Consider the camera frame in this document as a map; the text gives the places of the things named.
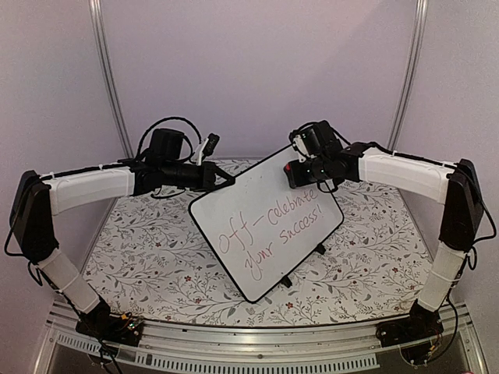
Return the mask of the white dry-erase whiteboard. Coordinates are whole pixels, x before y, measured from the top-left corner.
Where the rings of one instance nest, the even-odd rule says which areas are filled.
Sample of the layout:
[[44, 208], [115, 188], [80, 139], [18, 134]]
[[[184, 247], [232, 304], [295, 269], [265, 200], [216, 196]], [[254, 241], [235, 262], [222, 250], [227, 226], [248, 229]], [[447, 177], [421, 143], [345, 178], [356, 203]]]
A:
[[256, 303], [281, 283], [344, 221], [335, 198], [316, 185], [291, 189], [286, 146], [199, 196], [189, 215], [239, 293]]

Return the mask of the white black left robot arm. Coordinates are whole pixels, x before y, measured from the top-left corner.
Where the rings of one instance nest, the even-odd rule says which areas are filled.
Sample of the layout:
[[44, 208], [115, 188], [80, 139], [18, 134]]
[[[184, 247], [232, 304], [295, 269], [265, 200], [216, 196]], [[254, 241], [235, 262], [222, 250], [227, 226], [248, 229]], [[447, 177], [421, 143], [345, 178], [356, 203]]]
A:
[[97, 228], [87, 224], [90, 208], [103, 207], [113, 199], [143, 196], [164, 186], [194, 192], [212, 192], [233, 185], [234, 177], [222, 171], [208, 157], [219, 136], [211, 133], [181, 155], [188, 139], [174, 129], [155, 129], [148, 146], [140, 145], [136, 155], [112, 164], [40, 175], [26, 171], [19, 180], [9, 217], [8, 245], [16, 241], [37, 282], [46, 280], [74, 308], [79, 329], [98, 338], [138, 332], [135, 317], [114, 316], [109, 304], [83, 279], [73, 261], [75, 250], [64, 252], [64, 244], [83, 244], [76, 229], [88, 234]]

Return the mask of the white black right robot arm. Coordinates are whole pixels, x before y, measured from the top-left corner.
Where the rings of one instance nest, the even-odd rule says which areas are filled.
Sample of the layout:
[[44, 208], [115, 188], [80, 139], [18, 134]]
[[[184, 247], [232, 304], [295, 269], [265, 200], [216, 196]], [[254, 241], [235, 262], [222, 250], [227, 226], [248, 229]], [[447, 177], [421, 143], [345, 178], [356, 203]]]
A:
[[486, 207], [474, 164], [449, 164], [398, 153], [376, 142], [350, 143], [327, 121], [308, 122], [288, 136], [299, 155], [284, 172], [291, 188], [331, 181], [380, 183], [432, 199], [444, 207], [437, 254], [414, 301], [403, 333], [418, 340], [438, 321], [438, 311], [458, 283]]

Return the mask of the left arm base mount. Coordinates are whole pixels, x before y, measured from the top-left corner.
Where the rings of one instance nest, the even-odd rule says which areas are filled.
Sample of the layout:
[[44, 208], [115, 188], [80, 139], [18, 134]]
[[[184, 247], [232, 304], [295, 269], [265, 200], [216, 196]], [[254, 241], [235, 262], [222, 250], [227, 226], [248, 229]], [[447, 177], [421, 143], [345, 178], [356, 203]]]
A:
[[98, 340], [137, 347], [143, 334], [144, 318], [131, 312], [115, 314], [101, 299], [88, 313], [81, 312], [76, 332]]

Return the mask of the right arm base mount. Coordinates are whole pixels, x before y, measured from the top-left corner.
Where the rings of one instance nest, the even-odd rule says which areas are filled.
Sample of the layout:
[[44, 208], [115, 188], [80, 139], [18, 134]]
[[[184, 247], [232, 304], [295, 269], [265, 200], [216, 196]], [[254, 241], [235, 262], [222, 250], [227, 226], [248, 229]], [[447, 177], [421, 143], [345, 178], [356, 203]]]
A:
[[409, 315], [376, 325], [376, 338], [383, 348], [435, 337], [444, 332], [438, 311], [428, 311], [418, 303]]

